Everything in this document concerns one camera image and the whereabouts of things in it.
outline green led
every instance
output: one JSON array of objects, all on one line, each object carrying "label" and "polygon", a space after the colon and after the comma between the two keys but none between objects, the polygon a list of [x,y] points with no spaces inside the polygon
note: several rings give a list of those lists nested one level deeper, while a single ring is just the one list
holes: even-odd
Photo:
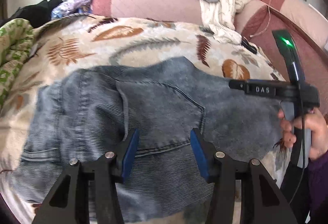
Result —
[{"label": "green led", "polygon": [[292,45],[291,42],[290,42],[289,40],[286,40],[285,38],[281,38],[281,40],[282,40],[285,44],[287,44],[288,46],[290,46],[290,47],[294,47],[294,45]]}]

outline human hand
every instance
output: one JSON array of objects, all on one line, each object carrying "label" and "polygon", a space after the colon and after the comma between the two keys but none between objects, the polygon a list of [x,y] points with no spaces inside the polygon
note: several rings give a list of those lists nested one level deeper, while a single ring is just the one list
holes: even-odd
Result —
[{"label": "human hand", "polygon": [[[280,126],[283,129],[283,143],[287,148],[291,148],[296,142],[296,136],[291,133],[292,125],[296,128],[301,129],[302,118],[298,117],[293,121],[288,121],[285,119],[285,115],[282,109],[279,110],[278,117],[281,119]],[[304,128],[308,128],[312,131],[309,158],[314,161],[320,158],[328,151],[328,126],[318,108],[314,108],[312,114],[306,114],[304,116],[304,120]]]}]

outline silver bolt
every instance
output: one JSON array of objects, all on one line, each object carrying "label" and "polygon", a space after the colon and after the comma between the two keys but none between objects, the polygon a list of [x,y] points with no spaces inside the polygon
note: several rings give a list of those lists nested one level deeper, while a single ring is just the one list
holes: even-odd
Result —
[{"label": "silver bolt", "polygon": [[114,152],[107,152],[107,153],[105,154],[106,158],[113,158],[114,155],[115,155]]},{"label": "silver bolt", "polygon": [[216,152],[215,156],[218,158],[224,158],[225,154],[224,154],[224,152]]},{"label": "silver bolt", "polygon": [[69,164],[71,166],[75,166],[78,162],[79,162],[78,159],[74,157],[69,161]]},{"label": "silver bolt", "polygon": [[256,158],[253,158],[251,162],[255,166],[258,166],[260,164],[260,161],[258,159],[256,159]]}]

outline gray denim jeans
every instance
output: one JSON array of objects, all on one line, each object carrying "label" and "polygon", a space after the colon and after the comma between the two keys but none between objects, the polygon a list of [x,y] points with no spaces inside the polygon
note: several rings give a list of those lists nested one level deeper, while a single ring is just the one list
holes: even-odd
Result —
[{"label": "gray denim jeans", "polygon": [[11,185],[41,203],[76,157],[96,160],[138,128],[131,176],[117,184],[125,222],[164,217],[212,195],[190,146],[198,127],[232,158],[263,158],[281,138],[279,101],[231,90],[184,57],[132,68],[80,69],[39,90],[34,119]]}]

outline leaf-patterned blanket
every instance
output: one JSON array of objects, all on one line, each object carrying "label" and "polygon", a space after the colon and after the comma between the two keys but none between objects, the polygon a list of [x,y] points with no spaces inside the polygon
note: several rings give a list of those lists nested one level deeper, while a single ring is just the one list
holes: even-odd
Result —
[{"label": "leaf-patterned blanket", "polygon": [[[6,79],[0,83],[7,94],[2,96],[0,116],[0,193],[22,224],[32,222],[38,205],[23,201],[9,188],[8,179],[27,138],[40,86],[78,68],[110,64],[141,67],[175,56],[185,56],[211,75],[283,80],[260,48],[255,55],[240,45],[219,43],[210,29],[189,23],[76,14],[32,30],[27,21],[13,20],[0,29],[0,43],[0,75]],[[289,158],[277,153],[273,149],[262,162],[279,185]],[[185,223],[185,214],[160,221]]]}]

